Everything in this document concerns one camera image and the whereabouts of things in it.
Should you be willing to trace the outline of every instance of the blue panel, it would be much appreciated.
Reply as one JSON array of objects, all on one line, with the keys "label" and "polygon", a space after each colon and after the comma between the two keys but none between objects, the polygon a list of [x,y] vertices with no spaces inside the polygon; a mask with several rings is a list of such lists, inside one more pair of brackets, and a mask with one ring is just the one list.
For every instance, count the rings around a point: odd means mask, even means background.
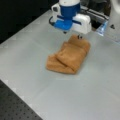
[{"label": "blue panel", "polygon": [[65,31],[69,31],[72,27],[72,21],[71,20],[57,20],[57,22],[54,24],[54,27],[58,29],[62,29]]}]

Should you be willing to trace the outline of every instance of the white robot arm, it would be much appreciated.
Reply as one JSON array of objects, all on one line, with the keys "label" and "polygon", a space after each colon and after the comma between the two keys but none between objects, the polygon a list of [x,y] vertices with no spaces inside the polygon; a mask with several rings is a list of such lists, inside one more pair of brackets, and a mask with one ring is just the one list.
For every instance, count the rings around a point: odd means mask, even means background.
[{"label": "white robot arm", "polygon": [[80,14],[80,0],[59,0],[52,6],[54,27],[62,31],[77,31],[87,34],[91,31],[88,15]]},{"label": "white robot arm", "polygon": [[120,42],[120,0],[110,1],[111,13],[105,35],[116,42]]}]

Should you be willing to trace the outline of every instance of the white table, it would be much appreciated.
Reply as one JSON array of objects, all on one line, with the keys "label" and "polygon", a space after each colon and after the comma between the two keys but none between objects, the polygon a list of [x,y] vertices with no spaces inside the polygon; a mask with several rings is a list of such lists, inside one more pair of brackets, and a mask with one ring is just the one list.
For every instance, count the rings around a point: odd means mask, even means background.
[{"label": "white table", "polygon": [[0,78],[44,120],[120,120],[120,45],[95,32],[76,75],[45,69],[72,32],[48,24],[51,11],[0,46]]}]

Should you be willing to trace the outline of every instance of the wall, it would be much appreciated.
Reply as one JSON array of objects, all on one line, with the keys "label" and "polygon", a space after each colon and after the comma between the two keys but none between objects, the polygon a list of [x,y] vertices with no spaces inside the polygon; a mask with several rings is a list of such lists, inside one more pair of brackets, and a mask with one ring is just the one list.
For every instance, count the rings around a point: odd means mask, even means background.
[{"label": "wall", "polygon": [[11,37],[58,0],[0,0],[0,43]]}]

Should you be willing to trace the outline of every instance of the cable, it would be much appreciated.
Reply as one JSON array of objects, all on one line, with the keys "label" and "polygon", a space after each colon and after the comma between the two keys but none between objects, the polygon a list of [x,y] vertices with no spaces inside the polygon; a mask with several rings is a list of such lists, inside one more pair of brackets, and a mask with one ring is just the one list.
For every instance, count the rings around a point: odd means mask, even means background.
[{"label": "cable", "polygon": [[50,19],[49,19],[49,24],[52,25],[52,26],[54,26],[55,22],[51,22],[51,19],[52,19],[52,18],[53,18],[53,16],[50,17]]},{"label": "cable", "polygon": [[87,12],[90,12],[90,13],[93,13],[93,14],[95,14],[95,15],[98,15],[98,16],[104,18],[105,20],[109,20],[109,19],[106,18],[104,15],[100,15],[100,14],[98,14],[98,13],[95,13],[95,12],[90,11],[89,8],[88,8],[87,10],[81,8],[81,10],[84,10],[86,13],[87,13]]}]

